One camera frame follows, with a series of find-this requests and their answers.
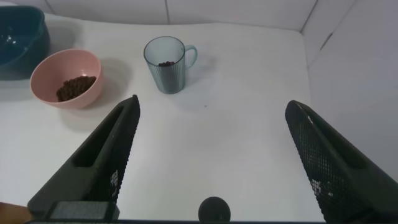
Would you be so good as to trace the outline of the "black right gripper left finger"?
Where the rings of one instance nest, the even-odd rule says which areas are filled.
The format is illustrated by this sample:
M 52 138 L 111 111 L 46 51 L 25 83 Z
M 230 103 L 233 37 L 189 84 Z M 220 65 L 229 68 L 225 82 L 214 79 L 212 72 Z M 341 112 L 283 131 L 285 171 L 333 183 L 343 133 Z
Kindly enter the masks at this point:
M 59 201 L 116 202 L 140 118 L 138 97 L 118 103 L 29 200 L 34 217 Z

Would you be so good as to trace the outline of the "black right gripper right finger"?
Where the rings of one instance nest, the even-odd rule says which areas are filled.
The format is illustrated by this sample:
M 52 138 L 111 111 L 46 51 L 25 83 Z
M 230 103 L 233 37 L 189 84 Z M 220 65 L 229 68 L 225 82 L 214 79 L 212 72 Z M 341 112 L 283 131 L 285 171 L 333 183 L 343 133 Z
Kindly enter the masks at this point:
M 326 222 L 397 222 L 393 178 L 309 106 L 288 102 L 285 120 Z

